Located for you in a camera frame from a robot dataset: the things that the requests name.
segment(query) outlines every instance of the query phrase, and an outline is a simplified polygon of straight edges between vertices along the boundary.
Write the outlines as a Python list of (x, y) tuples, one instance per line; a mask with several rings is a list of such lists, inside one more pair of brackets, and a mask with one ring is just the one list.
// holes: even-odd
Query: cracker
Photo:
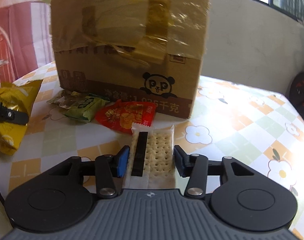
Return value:
[(131, 176), (139, 132), (138, 130), (133, 131), (123, 188), (175, 188), (173, 130), (148, 132), (143, 176)]

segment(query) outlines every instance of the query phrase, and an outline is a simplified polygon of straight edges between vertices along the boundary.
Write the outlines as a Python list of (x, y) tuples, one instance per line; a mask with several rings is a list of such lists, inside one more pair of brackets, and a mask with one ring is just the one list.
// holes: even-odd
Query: metal pivot screw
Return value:
[(115, 194), (115, 190), (110, 187), (104, 187), (100, 189), (100, 194), (103, 196), (112, 196)]
[(199, 196), (203, 194), (203, 190), (198, 187), (192, 187), (188, 189), (188, 194), (192, 196)]

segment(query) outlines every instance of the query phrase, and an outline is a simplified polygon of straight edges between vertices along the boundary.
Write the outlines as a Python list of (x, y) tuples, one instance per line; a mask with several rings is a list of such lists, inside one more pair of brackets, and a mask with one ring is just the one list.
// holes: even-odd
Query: floral tablecloth pattern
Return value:
[[(95, 120), (77, 123), (62, 115), (59, 107), (46, 103), (61, 89), (54, 62), (15, 83), (36, 79), (43, 83), (21, 146), (13, 156), (0, 154), (4, 197), (70, 156), (94, 160), (102, 154), (116, 154), (131, 142), (130, 135)], [(172, 124), (175, 144), (187, 153), (206, 155), (210, 160), (232, 156), (289, 189), (298, 201), (290, 230), (304, 239), (304, 121), (283, 95), (201, 76), (191, 118), (157, 113), (152, 125), (165, 128)], [(176, 186), (182, 190), (187, 180), (177, 175)], [(84, 186), (95, 190), (94, 178), (86, 178)], [(207, 192), (218, 186), (217, 176), (208, 178)], [(0, 204), (0, 237), (9, 230)]]

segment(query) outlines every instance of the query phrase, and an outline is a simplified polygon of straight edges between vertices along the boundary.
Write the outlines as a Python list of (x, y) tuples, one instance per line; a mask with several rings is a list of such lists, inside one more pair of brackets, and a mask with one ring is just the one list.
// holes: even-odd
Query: cracker packet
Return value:
[[(35, 80), (22, 86), (7, 82), (1, 83), (0, 102), (9, 109), (27, 113), (30, 118), (42, 81)], [(13, 155), (18, 150), (26, 130), (27, 125), (0, 122), (0, 151)]]
[(174, 126), (154, 130), (133, 124), (123, 188), (175, 188)]
[(109, 101), (95, 96), (85, 96), (82, 100), (75, 102), (64, 115), (76, 121), (88, 123), (106, 103)]

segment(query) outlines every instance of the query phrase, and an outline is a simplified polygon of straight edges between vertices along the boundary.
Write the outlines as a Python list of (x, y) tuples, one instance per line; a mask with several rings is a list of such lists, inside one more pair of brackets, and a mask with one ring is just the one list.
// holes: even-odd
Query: white flower print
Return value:
[(259, 106), (263, 106), (263, 105), (265, 104), (265, 102), (264, 102), (262, 99), (260, 99), (260, 98), (258, 98), (258, 97), (256, 97), (256, 96), (251, 96), (251, 97), (250, 97), (250, 100), (251, 100), (252, 102), (257, 103)]
[(268, 163), (270, 171), (268, 172), (268, 178), (279, 183), (283, 187), (290, 189), (291, 186), (297, 182), (295, 174), (286, 161), (271, 160)]
[(202, 88), (199, 93), (209, 99), (224, 98), (223, 94), (219, 90), (213, 88)]
[(210, 144), (212, 137), (210, 131), (204, 126), (188, 126), (185, 128), (185, 139), (190, 143)]
[(296, 136), (299, 136), (299, 133), (297, 131), (297, 128), (295, 126), (293, 126), (291, 123), (286, 123), (285, 124), (285, 127), (287, 129), (287, 131), (289, 133), (291, 133), (292, 135), (296, 135)]

